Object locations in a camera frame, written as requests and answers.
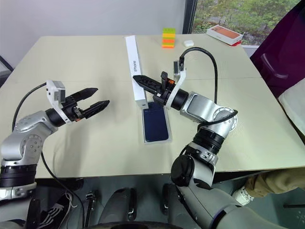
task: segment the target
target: khaki pants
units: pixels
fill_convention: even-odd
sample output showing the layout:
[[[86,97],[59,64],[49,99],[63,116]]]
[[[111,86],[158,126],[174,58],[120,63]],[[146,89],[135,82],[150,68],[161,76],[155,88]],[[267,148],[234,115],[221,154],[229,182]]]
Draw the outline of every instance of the khaki pants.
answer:
[[[305,188],[305,167],[266,172],[250,177],[245,184],[246,191],[252,197],[285,193],[297,187]]]

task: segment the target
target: chair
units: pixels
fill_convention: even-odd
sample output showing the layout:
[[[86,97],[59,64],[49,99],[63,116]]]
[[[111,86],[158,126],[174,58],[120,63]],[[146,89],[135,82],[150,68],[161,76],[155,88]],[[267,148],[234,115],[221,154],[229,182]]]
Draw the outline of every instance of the chair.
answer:
[[[276,98],[305,78],[305,0],[283,17],[250,59]]]
[[[305,144],[305,79],[283,92],[278,101]]]

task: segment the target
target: green block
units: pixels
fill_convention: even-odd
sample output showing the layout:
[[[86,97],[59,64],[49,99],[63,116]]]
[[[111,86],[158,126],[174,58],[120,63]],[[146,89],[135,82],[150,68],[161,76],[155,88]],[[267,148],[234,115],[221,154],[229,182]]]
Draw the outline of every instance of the green block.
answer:
[[[162,42],[162,44],[164,44],[164,45],[172,45],[172,44],[175,44],[175,43],[174,42],[173,43]]]
[[[175,28],[163,28],[163,33],[176,33]]]
[[[162,37],[163,40],[175,40],[174,37]]]

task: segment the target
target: greenery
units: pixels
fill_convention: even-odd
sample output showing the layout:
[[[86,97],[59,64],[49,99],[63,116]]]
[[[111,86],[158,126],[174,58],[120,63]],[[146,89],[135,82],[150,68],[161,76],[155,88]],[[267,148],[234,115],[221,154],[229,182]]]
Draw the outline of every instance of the greenery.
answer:
[[[198,0],[193,33],[221,25],[244,34],[242,44],[260,45],[300,0]]]

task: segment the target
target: orange block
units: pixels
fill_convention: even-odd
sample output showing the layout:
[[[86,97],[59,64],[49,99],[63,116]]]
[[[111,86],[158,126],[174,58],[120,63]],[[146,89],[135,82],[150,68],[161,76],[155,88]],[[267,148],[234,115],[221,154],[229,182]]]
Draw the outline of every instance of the orange block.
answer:
[[[162,45],[162,48],[167,48],[167,49],[173,49],[174,47],[175,47],[174,44],[167,44],[167,45],[163,44]]]
[[[175,43],[175,39],[169,40],[169,39],[163,39],[163,43]]]

